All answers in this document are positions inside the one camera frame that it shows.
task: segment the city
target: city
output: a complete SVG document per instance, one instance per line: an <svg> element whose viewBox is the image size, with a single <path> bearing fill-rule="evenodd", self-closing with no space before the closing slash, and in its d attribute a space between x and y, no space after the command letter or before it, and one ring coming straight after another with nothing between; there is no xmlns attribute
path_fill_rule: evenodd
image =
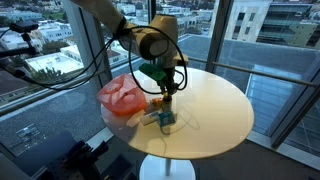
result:
<svg viewBox="0 0 320 180"><path fill-rule="evenodd" d="M113 4L131 23L148 25L148 3L146 1L122 0L121 2L114 1ZM21 69L29 76L43 82L52 80L52 77L42 78L48 72L59 80L59 78L73 77L85 68L77 47L79 42L77 37L73 35L72 27L64 11L63 0L15 0L10 2L3 0L0 1L0 6L0 34L8 29L11 22L35 21L39 24L39 28L29 35L32 39L31 44L40 52L37 57L17 56L1 59L1 64ZM214 33L218 6L219 1L177 0L158 1L156 9L158 14L169 14L177 17L179 46L183 52L191 59L196 58L206 61L211 37ZM110 39L110 34L103 24L101 24L101 29L105 38L104 41L107 42ZM317 56L316 53L320 49L319 38L320 1L235 0L224 36L224 49L221 52L220 60L229 65L303 79L308 68L318 60L314 56ZM12 31L6 32L0 42L1 51L27 47L27 43L23 41L21 34ZM270 56L261 56L261 54L268 53ZM117 41L107 50L107 54L111 67L128 61L128 52ZM274 57L286 57L290 60L290 63L281 64ZM190 64L191 67L194 64L197 67L204 66L204 63L197 64L192 61ZM256 91L248 91L247 96L252 98L253 104L258 104L258 101L261 100L253 97L255 93L263 93L262 91L259 92L263 89L263 84L261 86L255 84L255 80L258 79L257 76L238 75L231 71L223 71L222 68L217 68L217 74L223 77L235 77L236 80L234 81L230 80L231 78L226 79L237 85L243 92L249 87L254 89L255 86ZM294 85L290 83L265 81L266 83L277 83L285 86L282 89L285 91L282 95L286 98L293 91L292 87ZM0 87L0 106L42 89L19 80L1 69L0 82L5 84L5 86ZM277 93L270 94L274 99L281 99L281 102L285 101L285 98L278 96ZM268 105L275 104L275 106L270 107L272 111L279 111L284 104L276 104L272 102L271 98L263 101L266 101ZM261 116L261 120L256 120L255 130L262 134L266 133L267 128L265 127L270 126L276 115L272 114L272 120L269 120L270 117L266 117L263 113L256 112L256 115ZM309 147L302 147L301 149L303 148L311 149L310 151L313 151L314 154L320 154L319 149L315 150L316 148Z"/></svg>

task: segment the floor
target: floor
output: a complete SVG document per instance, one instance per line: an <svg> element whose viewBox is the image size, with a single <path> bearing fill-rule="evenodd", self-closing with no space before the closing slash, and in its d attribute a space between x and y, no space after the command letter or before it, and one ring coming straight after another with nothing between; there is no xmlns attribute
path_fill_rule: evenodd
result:
<svg viewBox="0 0 320 180"><path fill-rule="evenodd" d="M115 136L108 144L109 151L100 156L97 162L99 170L103 171L121 154L134 165L131 172L138 177L139 167L147 154L132 149ZM320 180L319 171L248 140L226 153L191 162L197 180Z"/></svg>

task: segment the table leg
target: table leg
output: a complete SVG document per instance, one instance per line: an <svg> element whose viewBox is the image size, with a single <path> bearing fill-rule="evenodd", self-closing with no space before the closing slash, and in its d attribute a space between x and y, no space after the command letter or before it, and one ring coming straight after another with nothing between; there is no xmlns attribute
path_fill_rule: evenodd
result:
<svg viewBox="0 0 320 180"><path fill-rule="evenodd" d="M141 164L139 179L195 180L196 175L189 160L166 159L148 155Z"/></svg>

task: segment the round table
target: round table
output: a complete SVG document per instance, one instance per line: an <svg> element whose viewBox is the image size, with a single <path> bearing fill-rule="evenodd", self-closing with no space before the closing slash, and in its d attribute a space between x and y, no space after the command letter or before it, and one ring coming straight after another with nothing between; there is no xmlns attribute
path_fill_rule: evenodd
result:
<svg viewBox="0 0 320 180"><path fill-rule="evenodd" d="M146 110L118 117L101 106L108 128L129 146L149 154L142 163L140 179L195 179L190 159L226 152L245 140L252 129L252 106L236 86L206 71L187 71L186 89L173 95L177 122L171 126L160 128L156 122L144 126L140 117L149 113ZM138 71L134 74L146 90L160 91L149 77ZM181 78L176 73L175 82ZM147 100L161 97L145 95Z"/></svg>

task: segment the plastic bag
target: plastic bag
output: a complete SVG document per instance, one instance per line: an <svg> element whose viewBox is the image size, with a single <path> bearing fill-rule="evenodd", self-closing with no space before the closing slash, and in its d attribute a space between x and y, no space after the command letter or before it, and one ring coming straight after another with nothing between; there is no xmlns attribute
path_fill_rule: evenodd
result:
<svg viewBox="0 0 320 180"><path fill-rule="evenodd" d="M132 115L147 105L146 97L130 74L116 77L97 95L103 106L118 116Z"/></svg>

